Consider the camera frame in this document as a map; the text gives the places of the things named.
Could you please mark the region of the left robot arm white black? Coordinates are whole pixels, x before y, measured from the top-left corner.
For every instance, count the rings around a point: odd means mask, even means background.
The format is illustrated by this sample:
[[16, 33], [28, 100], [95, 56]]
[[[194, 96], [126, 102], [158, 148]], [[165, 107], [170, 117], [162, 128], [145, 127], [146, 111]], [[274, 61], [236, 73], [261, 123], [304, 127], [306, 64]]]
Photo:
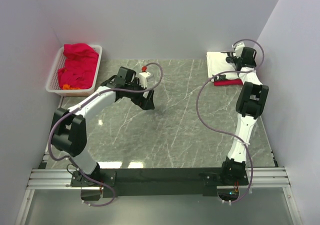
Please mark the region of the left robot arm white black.
[[116, 75], [100, 84], [98, 89], [80, 103], [68, 108], [58, 108], [53, 115], [48, 148], [55, 147], [65, 153], [64, 158], [70, 160], [82, 175], [88, 186], [103, 182], [103, 175], [98, 162], [88, 152], [87, 122], [106, 107], [122, 98], [144, 111], [154, 110], [154, 88], [148, 87], [152, 74], [147, 66], [140, 73], [120, 67]]

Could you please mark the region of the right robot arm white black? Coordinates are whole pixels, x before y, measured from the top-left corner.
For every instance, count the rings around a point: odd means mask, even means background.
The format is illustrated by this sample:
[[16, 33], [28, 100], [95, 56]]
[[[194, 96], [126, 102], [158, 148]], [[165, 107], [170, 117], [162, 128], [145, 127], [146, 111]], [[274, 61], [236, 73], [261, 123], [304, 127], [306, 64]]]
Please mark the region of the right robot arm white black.
[[219, 178], [226, 185], [247, 184], [246, 162], [251, 134], [258, 118], [262, 115], [269, 87], [256, 74], [257, 51], [240, 42], [233, 46], [235, 55], [227, 58], [235, 64], [242, 82], [236, 102], [237, 126], [230, 151], [222, 163]]

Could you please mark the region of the white t shirt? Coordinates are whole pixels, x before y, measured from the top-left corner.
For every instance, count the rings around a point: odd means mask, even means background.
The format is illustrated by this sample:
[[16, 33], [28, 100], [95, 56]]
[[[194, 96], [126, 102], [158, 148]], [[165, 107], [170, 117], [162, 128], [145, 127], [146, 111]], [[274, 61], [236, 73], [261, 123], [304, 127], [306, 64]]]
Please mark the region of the white t shirt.
[[[206, 60], [207, 60], [207, 74], [209, 78], [212, 78], [218, 73], [225, 72], [225, 71], [234, 71], [236, 66], [235, 64], [230, 61], [227, 61], [227, 57], [232, 57], [234, 52], [214, 52], [208, 51], [206, 53]], [[216, 81], [226, 81], [226, 80], [237, 80], [239, 78], [236, 72], [232, 73], [224, 73], [220, 76], [217, 76], [211, 79], [212, 82]]]

